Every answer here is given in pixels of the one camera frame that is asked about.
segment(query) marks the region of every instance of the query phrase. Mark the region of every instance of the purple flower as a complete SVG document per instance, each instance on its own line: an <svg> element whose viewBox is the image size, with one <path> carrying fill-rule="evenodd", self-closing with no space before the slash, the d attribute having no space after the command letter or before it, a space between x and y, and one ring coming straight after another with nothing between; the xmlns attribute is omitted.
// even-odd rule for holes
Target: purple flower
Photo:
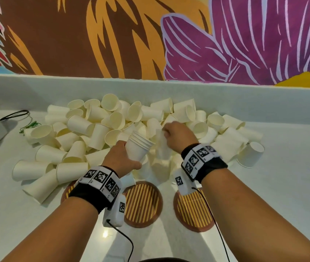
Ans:
<svg viewBox="0 0 310 262"><path fill-rule="evenodd" d="M210 0L212 35L161 20L168 80L274 85L310 72L310 0Z"/></svg>

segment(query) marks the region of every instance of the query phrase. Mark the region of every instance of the round coaster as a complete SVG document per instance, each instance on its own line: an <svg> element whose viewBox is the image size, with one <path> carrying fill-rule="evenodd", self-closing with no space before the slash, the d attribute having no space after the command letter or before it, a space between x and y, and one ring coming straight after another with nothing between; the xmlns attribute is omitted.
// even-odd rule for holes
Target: round coaster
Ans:
<svg viewBox="0 0 310 262"><path fill-rule="evenodd" d="M210 211L197 191L185 196L177 191L173 199L173 207L180 223L193 232L202 233L214 226Z"/></svg>
<svg viewBox="0 0 310 262"><path fill-rule="evenodd" d="M63 195L60 199L60 203L62 204L63 201L65 201L68 197L69 197L69 193L73 190L73 188L75 187L75 183L76 183L77 180L71 182L67 188L64 190L63 192Z"/></svg>
<svg viewBox="0 0 310 262"><path fill-rule="evenodd" d="M145 228L160 216L163 206L160 191L153 184L138 181L123 193L126 196L125 222L133 228Z"/></svg>

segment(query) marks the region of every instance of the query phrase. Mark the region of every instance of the wall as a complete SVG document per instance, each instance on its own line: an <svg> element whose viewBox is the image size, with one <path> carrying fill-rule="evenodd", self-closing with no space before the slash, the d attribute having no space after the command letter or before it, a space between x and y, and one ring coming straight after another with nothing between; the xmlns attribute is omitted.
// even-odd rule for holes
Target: wall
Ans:
<svg viewBox="0 0 310 262"><path fill-rule="evenodd" d="M310 0L0 0L0 73L310 87Z"/></svg>

